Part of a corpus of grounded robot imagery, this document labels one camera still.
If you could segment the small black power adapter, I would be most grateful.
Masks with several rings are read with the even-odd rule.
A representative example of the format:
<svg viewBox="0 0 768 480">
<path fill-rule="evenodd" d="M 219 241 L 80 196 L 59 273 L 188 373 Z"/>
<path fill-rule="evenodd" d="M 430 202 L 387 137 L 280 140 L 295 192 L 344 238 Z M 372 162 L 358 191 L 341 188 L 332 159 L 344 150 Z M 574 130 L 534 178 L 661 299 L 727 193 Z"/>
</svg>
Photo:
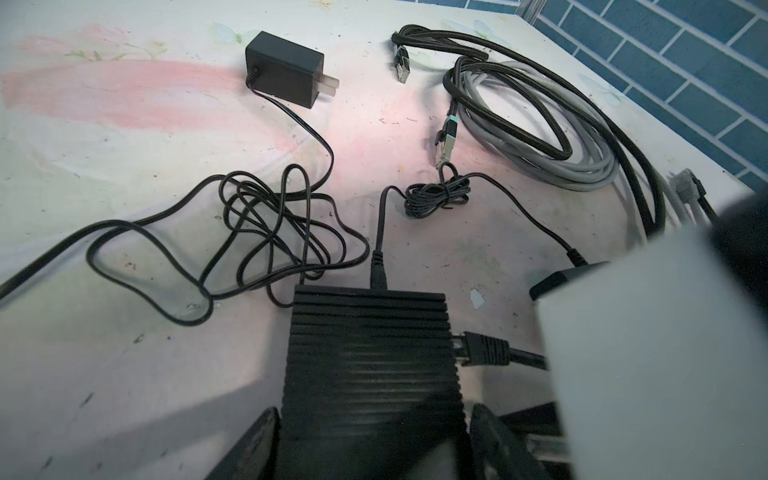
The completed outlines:
<svg viewBox="0 0 768 480">
<path fill-rule="evenodd" d="M 583 255 L 562 237 L 535 219 L 520 203 L 520 201 L 491 176 L 471 172 L 466 175 L 459 174 L 456 167 L 446 163 L 438 168 L 439 181 L 437 183 L 416 183 L 409 185 L 404 191 L 395 185 L 389 185 L 381 192 L 378 203 L 378 218 L 375 237 L 375 248 L 371 257 L 370 288 L 373 290 L 387 290 L 387 276 L 384 266 L 383 244 L 386 224 L 386 203 L 388 194 L 396 192 L 404 200 L 405 214 L 412 219 L 423 219 L 431 216 L 440 209 L 450 209 L 457 205 L 465 205 L 469 202 L 471 192 L 470 180 L 482 179 L 500 190 L 519 210 L 519 212 L 539 231 L 550 237 L 566 252 L 573 267 L 556 271 L 538 282 L 529 290 L 532 300 L 536 301 L 545 294 L 587 274 L 599 266 L 607 265 L 607 262 L 590 264 Z"/>
</svg>

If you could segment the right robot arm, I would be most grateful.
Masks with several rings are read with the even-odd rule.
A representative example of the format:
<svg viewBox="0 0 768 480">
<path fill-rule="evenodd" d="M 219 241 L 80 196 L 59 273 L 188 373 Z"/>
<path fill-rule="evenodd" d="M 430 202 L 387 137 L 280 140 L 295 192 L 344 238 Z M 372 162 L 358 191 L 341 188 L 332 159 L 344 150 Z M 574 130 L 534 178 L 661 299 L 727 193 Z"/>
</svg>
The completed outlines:
<svg viewBox="0 0 768 480">
<path fill-rule="evenodd" d="M 579 479 L 767 475 L 767 197 L 536 303 Z"/>
</svg>

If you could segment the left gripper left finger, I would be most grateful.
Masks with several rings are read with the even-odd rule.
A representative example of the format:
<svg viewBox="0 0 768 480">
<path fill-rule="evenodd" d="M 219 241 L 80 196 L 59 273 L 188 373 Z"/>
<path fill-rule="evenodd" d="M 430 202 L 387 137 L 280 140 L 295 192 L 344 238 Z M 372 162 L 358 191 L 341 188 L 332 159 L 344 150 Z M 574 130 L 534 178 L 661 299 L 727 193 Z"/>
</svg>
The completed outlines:
<svg viewBox="0 0 768 480">
<path fill-rule="evenodd" d="M 278 409 L 267 408 L 205 479 L 272 479 L 279 429 Z"/>
</svg>

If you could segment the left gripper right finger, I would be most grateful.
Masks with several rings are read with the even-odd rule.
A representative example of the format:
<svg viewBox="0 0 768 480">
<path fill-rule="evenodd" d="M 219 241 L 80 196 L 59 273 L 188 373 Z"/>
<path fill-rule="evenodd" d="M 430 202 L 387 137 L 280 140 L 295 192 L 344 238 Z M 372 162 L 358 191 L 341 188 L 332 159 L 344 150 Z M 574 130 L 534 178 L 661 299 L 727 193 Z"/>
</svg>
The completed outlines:
<svg viewBox="0 0 768 480">
<path fill-rule="evenodd" d="M 469 435 L 476 479 L 551 479 L 525 444 L 485 405 L 474 405 Z"/>
</svg>

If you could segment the black network switch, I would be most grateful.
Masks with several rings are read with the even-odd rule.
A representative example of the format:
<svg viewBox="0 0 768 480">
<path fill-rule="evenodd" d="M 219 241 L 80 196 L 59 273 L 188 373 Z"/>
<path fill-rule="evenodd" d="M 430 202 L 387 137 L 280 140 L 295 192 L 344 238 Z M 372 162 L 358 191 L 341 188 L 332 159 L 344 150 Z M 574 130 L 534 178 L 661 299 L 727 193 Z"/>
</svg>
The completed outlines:
<svg viewBox="0 0 768 480">
<path fill-rule="evenodd" d="M 446 299 L 297 286 L 275 475 L 468 479 Z"/>
</svg>

